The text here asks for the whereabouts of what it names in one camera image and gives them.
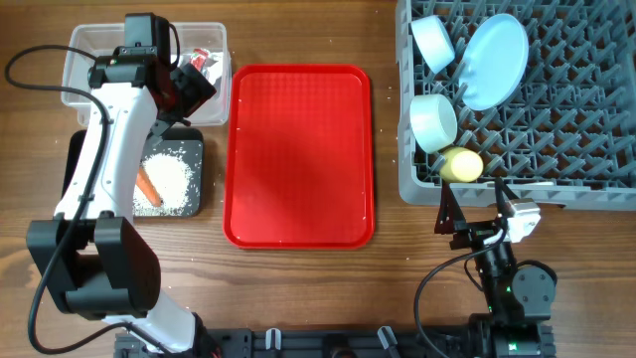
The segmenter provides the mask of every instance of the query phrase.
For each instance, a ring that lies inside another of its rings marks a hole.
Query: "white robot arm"
[[[148,138],[187,123],[184,118],[215,93],[192,65],[169,63],[171,27],[153,14],[129,14],[124,46],[95,59],[88,84],[99,103],[91,105],[76,171],[54,219],[32,222],[27,247],[61,312],[124,327],[154,353],[215,357],[218,346],[201,319],[160,289],[159,262],[132,226],[133,190]],[[97,255],[78,253],[88,243]],[[45,354],[71,350],[43,347],[35,336],[36,315],[32,308],[34,347]]]

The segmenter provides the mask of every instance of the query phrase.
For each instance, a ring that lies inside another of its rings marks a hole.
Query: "clear plastic container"
[[[231,58],[228,51],[226,27],[221,23],[173,23],[179,34],[181,45],[180,64],[188,61],[195,49],[205,49],[222,54],[217,57],[221,62],[218,73],[220,78],[211,83],[217,93],[204,103],[188,120],[193,125],[221,125],[228,120],[230,112],[230,92],[232,85]],[[73,30],[70,46],[87,51],[96,56],[111,55],[117,46],[123,45],[123,23],[79,25]],[[174,36],[170,36],[170,48],[173,61],[177,54]],[[92,60],[68,52],[64,65],[62,85],[88,90],[88,69]],[[62,93],[62,102],[78,110],[78,122],[88,125],[90,101],[73,93]]]

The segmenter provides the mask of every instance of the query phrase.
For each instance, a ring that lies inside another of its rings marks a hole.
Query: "cable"
[[[177,28],[173,24],[168,24],[175,34],[175,42],[177,43],[177,60],[170,65],[170,71],[174,71],[179,66],[179,58],[181,57],[181,45],[179,44],[179,35],[177,35]]]
[[[114,323],[114,324],[110,324],[104,328],[101,328],[100,330],[92,333],[92,335],[80,340],[77,343],[71,344],[69,346],[66,347],[62,347],[62,348],[47,348],[45,346],[43,346],[40,341],[38,340],[38,336],[36,334],[36,321],[37,321],[37,317],[38,317],[38,310],[40,309],[40,301],[42,300],[42,296],[44,294],[44,290],[47,287],[47,284],[49,282],[49,279],[51,278],[51,274],[53,273],[53,268],[56,266],[58,260],[60,259],[60,256],[62,255],[63,252],[66,251],[66,249],[68,248],[69,244],[73,241],[73,231],[76,228],[76,226],[78,225],[80,218],[81,218],[81,214],[83,213],[86,205],[88,204],[89,198],[90,198],[90,193],[92,191],[92,187],[94,185],[96,176],[97,176],[97,171],[99,169],[99,165],[101,163],[101,160],[103,158],[103,154],[104,154],[104,150],[106,147],[106,140],[108,138],[108,126],[109,126],[109,121],[108,121],[108,111],[106,110],[106,108],[104,107],[103,103],[101,103],[99,101],[99,99],[97,99],[95,96],[93,96],[92,94],[88,93],[87,91],[81,90],[81,89],[73,89],[73,88],[68,88],[68,87],[63,87],[63,86],[44,86],[44,85],[31,85],[31,84],[23,84],[20,82],[17,82],[15,80],[13,80],[11,78],[11,68],[13,67],[13,65],[23,56],[28,55],[30,53],[36,52],[36,51],[41,51],[41,50],[65,50],[65,51],[71,51],[74,53],[78,53],[80,55],[86,56],[92,60],[96,60],[96,57],[79,49],[75,49],[72,47],[68,47],[68,46],[62,46],[62,45],[42,45],[42,46],[35,46],[26,50],[23,50],[21,52],[19,52],[18,54],[16,54],[13,58],[11,58],[11,60],[9,61],[9,63],[7,64],[7,66],[4,68],[4,77],[7,80],[7,82],[17,88],[20,89],[25,89],[25,90],[54,90],[54,91],[65,91],[65,92],[70,92],[70,93],[75,93],[81,96],[84,96],[86,98],[88,98],[90,101],[92,101],[95,106],[97,107],[97,109],[99,110],[99,113],[101,114],[101,136],[99,138],[99,144],[97,145],[97,151],[95,153],[95,159],[92,162],[92,166],[90,167],[90,172],[88,173],[88,177],[86,179],[86,185],[83,188],[83,193],[80,197],[79,200],[79,204],[78,204],[78,210],[76,211],[76,213],[74,214],[73,218],[71,219],[71,222],[69,223],[69,226],[67,227],[67,230],[64,232],[62,239],[60,240],[60,243],[58,244],[58,246],[56,247],[56,249],[53,251],[53,254],[51,256],[51,260],[49,261],[49,263],[47,264],[47,268],[45,269],[44,273],[42,274],[42,278],[40,279],[40,283],[38,284],[38,287],[36,288],[36,293],[33,297],[33,302],[31,303],[31,311],[29,312],[29,323],[28,323],[28,335],[29,335],[29,341],[31,342],[31,345],[33,346],[33,348],[35,348],[38,352],[42,353],[42,354],[62,354],[62,353],[68,353],[71,352],[73,350],[76,350],[84,345],[86,345],[87,343],[93,341],[95,338],[103,335],[104,333],[111,331],[113,329],[116,328],[126,328],[132,332],[134,332],[135,334],[137,334],[137,336],[139,336],[141,339],[147,341],[148,343],[154,345],[155,347],[157,347],[158,349],[162,350],[165,355],[170,356],[170,353],[168,350],[166,350],[161,343],[155,341],[154,339],[152,339],[151,337],[148,337],[143,331],[139,330],[138,328],[134,327],[131,323]]]
[[[479,289],[480,292],[483,292],[484,288],[482,288],[482,286],[475,280],[475,278],[473,278],[473,275],[470,274],[470,271],[468,270],[468,262],[469,261],[470,261],[470,259],[464,261],[464,271],[466,272],[466,275],[468,276],[468,278],[470,278],[470,281],[473,282],[475,287],[477,287],[477,289]]]
[[[428,344],[429,347],[433,348],[437,354],[439,354],[440,357],[442,358],[449,358],[446,354],[444,354],[439,348],[437,348],[436,345],[433,344],[433,342],[430,340],[430,338],[428,338],[428,336],[426,335],[426,332],[424,332],[424,327],[421,324],[421,320],[419,318],[419,298],[421,297],[421,292],[424,290],[424,287],[426,286],[426,284],[441,270],[446,269],[447,267],[458,263],[462,260],[470,260],[473,259],[475,257],[478,257],[482,254],[485,254],[489,251],[494,250],[495,248],[497,248],[499,245],[501,245],[501,243],[504,242],[504,240],[506,239],[506,234],[508,233],[508,230],[506,227],[504,227],[501,231],[501,237],[499,239],[497,239],[497,241],[495,243],[493,243],[493,245],[488,246],[484,249],[481,249],[479,251],[476,251],[474,253],[469,253],[469,254],[464,254],[464,255],[460,255],[456,258],[450,259],[449,261],[441,264],[440,266],[438,266],[437,268],[434,268],[431,272],[429,272],[426,277],[419,283],[419,287],[417,288],[417,292],[415,293],[415,303],[413,304],[413,312],[415,315],[415,325],[417,326],[417,331],[419,332],[419,334],[421,335],[421,337],[424,339],[424,341],[426,342],[426,344]]]

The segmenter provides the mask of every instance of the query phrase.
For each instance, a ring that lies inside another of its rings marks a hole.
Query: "white rice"
[[[193,171],[182,156],[164,153],[153,154],[141,164],[150,182],[163,201],[160,207],[153,206],[135,185],[133,195],[134,216],[178,216],[189,203],[188,190]]]

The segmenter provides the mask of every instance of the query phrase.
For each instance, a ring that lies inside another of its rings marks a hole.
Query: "carrot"
[[[143,170],[143,167],[139,167],[139,171],[137,172],[136,184],[153,206],[161,206],[162,202],[161,198],[159,197],[159,193],[157,193],[157,190],[152,185],[152,182],[150,181],[150,178],[148,178],[148,174],[146,173],[146,171]]]

